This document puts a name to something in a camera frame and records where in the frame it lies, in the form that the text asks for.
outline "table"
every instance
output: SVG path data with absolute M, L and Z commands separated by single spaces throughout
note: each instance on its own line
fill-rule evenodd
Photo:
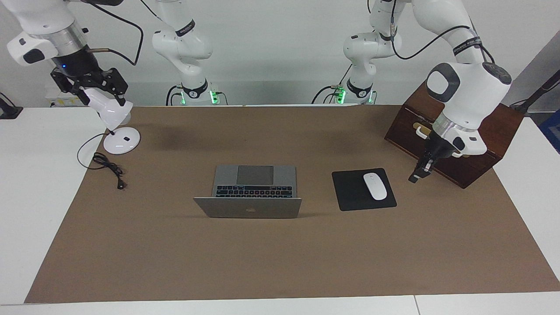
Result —
M 103 131 L 89 108 L 26 109 L 0 124 L 0 314 L 557 314 L 560 293 L 435 295 L 339 299 L 116 302 L 60 305 L 6 305 L 23 302 L 85 169 L 76 148 Z M 49 151 L 58 143 L 57 152 Z M 83 151 L 91 156 L 98 141 Z M 560 204 L 556 193 L 560 155 L 534 123 L 525 119 L 506 157 L 495 170 L 557 277 L 560 275 Z M 520 181 L 528 186 L 520 186 Z

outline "wooden box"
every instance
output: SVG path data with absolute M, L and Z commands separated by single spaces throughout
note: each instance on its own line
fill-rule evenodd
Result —
M 431 129 L 443 109 L 443 103 L 431 98 L 423 83 L 400 108 L 385 139 L 418 159 L 424 153 L 425 141 L 416 135 L 413 125 L 420 123 Z M 523 114 L 500 104 L 479 129 L 488 151 L 484 155 L 441 159 L 435 171 L 461 188 L 468 187 L 503 158 L 522 119 Z

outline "open laptop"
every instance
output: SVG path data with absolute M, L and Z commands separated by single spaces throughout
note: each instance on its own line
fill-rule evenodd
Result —
M 219 165 L 212 197 L 194 201 L 209 217 L 292 219 L 300 212 L 296 167 L 290 165 Z

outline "laptop keyboard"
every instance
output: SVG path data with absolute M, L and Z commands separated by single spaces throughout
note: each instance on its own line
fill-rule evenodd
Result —
M 292 186 L 218 186 L 216 197 L 293 198 Z

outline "lamp shade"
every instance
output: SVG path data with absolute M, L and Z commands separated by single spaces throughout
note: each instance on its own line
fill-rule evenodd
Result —
M 129 101 L 121 106 L 117 100 L 110 99 L 95 89 L 86 89 L 85 93 L 90 99 L 88 106 L 99 113 L 101 121 L 111 131 L 115 130 L 132 110 L 132 103 Z

